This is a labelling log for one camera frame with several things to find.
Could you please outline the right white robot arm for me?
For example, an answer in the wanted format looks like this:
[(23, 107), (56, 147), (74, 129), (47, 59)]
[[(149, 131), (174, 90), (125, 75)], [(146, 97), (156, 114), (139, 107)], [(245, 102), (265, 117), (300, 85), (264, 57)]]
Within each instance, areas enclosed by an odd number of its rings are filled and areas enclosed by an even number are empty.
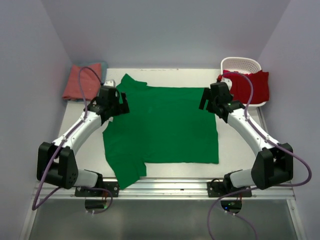
[(233, 99), (225, 82), (204, 88), (199, 109), (215, 114), (234, 128), (255, 155), (252, 168), (224, 175), (222, 189), (227, 196), (235, 196), (247, 187), (265, 190), (293, 179), (291, 145), (280, 144), (252, 120), (246, 107)]

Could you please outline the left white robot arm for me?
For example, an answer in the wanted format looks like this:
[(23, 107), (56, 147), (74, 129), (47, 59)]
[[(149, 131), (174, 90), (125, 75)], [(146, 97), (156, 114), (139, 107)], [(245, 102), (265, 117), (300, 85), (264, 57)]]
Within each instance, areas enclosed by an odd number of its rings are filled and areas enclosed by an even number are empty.
[(91, 136), (110, 118), (130, 112), (127, 96), (114, 86), (103, 85), (71, 128), (53, 142), (43, 142), (38, 148), (36, 178), (63, 189), (86, 187), (92, 196), (103, 193), (100, 173), (80, 170), (76, 154)]

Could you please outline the green t-shirt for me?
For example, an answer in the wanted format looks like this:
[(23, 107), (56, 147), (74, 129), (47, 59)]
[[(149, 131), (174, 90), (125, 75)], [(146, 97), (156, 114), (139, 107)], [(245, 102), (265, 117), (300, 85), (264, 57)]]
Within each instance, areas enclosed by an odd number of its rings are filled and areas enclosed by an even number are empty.
[(128, 74), (117, 88), (129, 113), (115, 116), (102, 137), (121, 189), (145, 177), (148, 163), (219, 163), (216, 118), (199, 108), (202, 88), (154, 87)]

